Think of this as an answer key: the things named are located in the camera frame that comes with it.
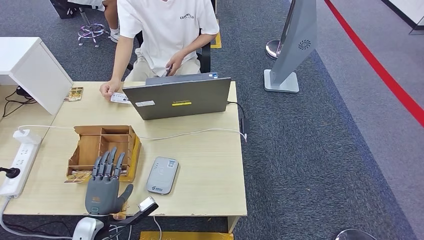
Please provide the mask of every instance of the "light wood tabletop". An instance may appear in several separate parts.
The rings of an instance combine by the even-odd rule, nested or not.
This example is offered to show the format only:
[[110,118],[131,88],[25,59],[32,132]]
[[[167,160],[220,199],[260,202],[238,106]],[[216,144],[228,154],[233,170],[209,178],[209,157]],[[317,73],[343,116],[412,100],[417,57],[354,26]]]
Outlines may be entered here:
[[[9,96],[16,90],[15,85],[0,85],[0,167],[9,168],[12,165],[15,155],[21,143],[13,138],[14,132],[21,125],[51,125],[55,119],[54,115],[50,115],[40,104],[28,104],[20,107],[7,117],[2,118],[5,109],[5,97]],[[20,102],[26,101],[22,96],[13,95],[10,100]],[[10,113],[21,104],[11,102],[7,105],[6,113]],[[45,127],[34,128],[34,133],[44,137],[48,131]],[[0,184],[5,179],[4,174],[0,174]]]
[[[132,105],[105,100],[99,93],[100,84],[75,82],[74,87],[84,87],[82,100],[64,102],[52,125],[131,125],[139,137],[148,138],[212,128],[239,129],[236,104],[229,104],[225,112],[144,121]],[[126,84],[134,86],[144,83]],[[228,100],[237,101],[234,82],[231,83]],[[49,129],[22,195],[9,203],[6,214],[87,214],[84,205],[87,184],[64,183],[68,159],[78,140],[79,136],[71,129]],[[137,204],[152,196],[159,205],[153,212],[156,216],[226,216],[233,222],[229,221],[230,225],[235,224],[239,216],[247,215],[239,134],[208,131],[163,140],[141,139],[141,144],[127,214],[136,213]],[[153,162],[159,156],[177,159],[180,164],[172,191],[167,195],[146,190]],[[126,185],[121,183],[120,191]]]

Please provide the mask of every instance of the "desk leg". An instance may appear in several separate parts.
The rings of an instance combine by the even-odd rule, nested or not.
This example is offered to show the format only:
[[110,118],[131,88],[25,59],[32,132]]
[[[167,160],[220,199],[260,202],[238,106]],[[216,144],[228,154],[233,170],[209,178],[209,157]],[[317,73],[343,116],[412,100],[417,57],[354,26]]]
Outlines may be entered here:
[[239,221],[240,216],[229,216],[228,221],[228,233],[232,233],[234,228],[236,227],[237,222]]

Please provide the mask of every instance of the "black cable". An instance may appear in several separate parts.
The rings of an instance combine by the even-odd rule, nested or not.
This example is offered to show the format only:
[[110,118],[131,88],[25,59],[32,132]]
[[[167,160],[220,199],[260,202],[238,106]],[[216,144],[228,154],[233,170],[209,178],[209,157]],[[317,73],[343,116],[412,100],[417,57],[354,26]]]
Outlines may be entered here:
[[243,118],[246,117],[245,110],[243,109],[243,107],[242,107],[242,105],[240,103],[235,102],[235,101],[227,101],[226,104],[237,104],[237,106],[240,107],[241,112],[243,113]]
[[245,110],[243,109],[242,105],[235,101],[227,101],[226,104],[237,104],[237,106],[240,107],[241,112],[243,113],[243,117],[240,118],[240,132],[244,134],[245,136],[247,136],[246,134],[250,130],[250,124],[249,124],[248,118],[246,117]]
[[33,230],[31,230],[31,229],[29,229],[29,228],[26,228],[26,227],[24,227],[24,226],[21,226],[21,225],[15,225],[15,224],[10,224],[10,223],[8,223],[8,222],[4,222],[4,224],[6,225],[6,226],[8,226],[10,229],[12,229],[12,230],[14,230],[14,231],[17,231],[17,232],[26,232],[26,233],[28,233],[28,234],[40,234],[40,235],[46,235],[46,236],[51,236],[51,237],[61,237],[61,236],[59,236],[59,235],[56,235],[56,234],[50,234],[50,233],[47,233],[47,232],[45,232],[45,231],[33,231]]
[[[18,110],[19,108],[21,108],[23,105],[27,105],[27,104],[35,104],[37,101],[34,100],[34,98],[30,97],[30,96],[24,96],[25,99],[27,99],[26,101],[16,101],[16,100],[9,100],[8,98],[10,98],[11,96],[13,96],[14,94],[16,94],[16,90],[10,94],[9,96],[5,97],[4,99],[7,101],[6,104],[4,105],[4,110],[3,110],[3,115],[2,117],[5,118],[9,115],[11,115],[12,113],[14,113],[16,110]],[[6,108],[8,106],[9,103],[18,103],[20,104],[20,106],[18,106],[17,108],[15,108],[13,111],[9,112],[6,114]]]
[[65,228],[66,228],[66,230],[67,230],[67,233],[69,234],[69,236],[70,236],[70,237],[72,237],[71,230],[69,229],[69,227],[68,227],[68,226],[67,226],[67,225],[66,225],[63,221],[51,221],[51,222],[48,222],[48,223],[45,223],[45,224],[39,225],[39,226],[37,226],[37,227],[34,227],[33,229],[31,229],[31,231],[34,231],[34,230],[39,229],[39,228],[41,228],[41,227],[44,227],[44,226],[46,226],[46,225],[56,224],[56,223],[58,223],[58,224],[62,224],[63,226],[65,226]]

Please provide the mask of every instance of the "small box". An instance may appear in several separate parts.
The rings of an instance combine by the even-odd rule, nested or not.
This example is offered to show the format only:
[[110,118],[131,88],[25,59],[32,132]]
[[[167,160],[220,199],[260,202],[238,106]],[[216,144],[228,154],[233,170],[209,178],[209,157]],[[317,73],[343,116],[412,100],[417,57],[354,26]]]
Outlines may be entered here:
[[112,150],[113,147],[117,148],[114,164],[116,164],[119,154],[125,152],[119,181],[127,183],[134,181],[141,142],[131,126],[92,125],[75,126],[74,129],[79,134],[79,141],[75,152],[69,159],[66,172],[68,179],[74,181],[68,180],[66,183],[88,181],[89,175],[79,179],[76,179],[75,175],[84,173],[83,171],[92,171],[96,158],[102,156],[106,151]]

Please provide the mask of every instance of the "red floor line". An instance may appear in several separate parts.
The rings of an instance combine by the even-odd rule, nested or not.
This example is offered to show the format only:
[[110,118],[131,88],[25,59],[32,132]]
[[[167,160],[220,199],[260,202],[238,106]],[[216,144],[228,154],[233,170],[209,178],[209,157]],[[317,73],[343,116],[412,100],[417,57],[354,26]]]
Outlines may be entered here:
[[414,99],[399,85],[398,82],[390,75],[390,73],[384,68],[384,66],[377,60],[377,58],[371,53],[367,46],[362,42],[359,36],[351,28],[348,22],[342,17],[340,12],[334,7],[330,0],[324,0],[327,6],[335,18],[340,23],[341,27],[347,33],[349,38],[361,52],[366,61],[371,65],[374,71],[380,76],[381,80],[396,96],[396,98],[402,103],[402,105],[412,114],[412,116],[424,127],[424,110],[420,105],[414,101]]

